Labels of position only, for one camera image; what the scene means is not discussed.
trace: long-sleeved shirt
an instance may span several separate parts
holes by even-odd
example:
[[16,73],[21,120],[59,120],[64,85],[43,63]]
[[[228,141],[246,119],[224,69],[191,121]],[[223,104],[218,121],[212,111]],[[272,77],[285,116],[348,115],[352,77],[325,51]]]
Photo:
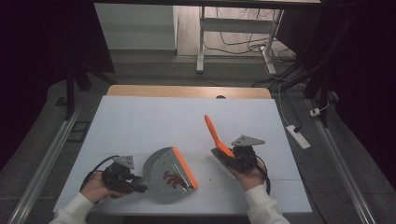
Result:
[[[245,196],[251,224],[290,224],[282,216],[277,202],[265,192],[264,185],[246,191]],[[94,203],[79,193],[65,208],[56,211],[55,218],[49,224],[84,224],[93,206]]]

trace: desk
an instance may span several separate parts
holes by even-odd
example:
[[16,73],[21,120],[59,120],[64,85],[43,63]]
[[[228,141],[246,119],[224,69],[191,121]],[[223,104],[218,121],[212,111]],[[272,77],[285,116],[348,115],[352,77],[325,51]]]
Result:
[[[219,94],[227,99],[213,98]],[[214,142],[204,114],[212,118],[227,145],[241,134],[265,140],[255,150],[272,171],[271,196],[285,213],[312,211],[268,90],[163,86],[113,86],[108,90],[54,210],[76,194],[85,177],[82,171],[89,172],[104,158],[133,154],[134,174],[142,175],[143,164],[152,153],[174,146],[191,168],[198,189],[180,195],[153,190],[133,193],[101,201],[92,211],[124,216],[245,215],[248,205],[241,186],[210,152]]]

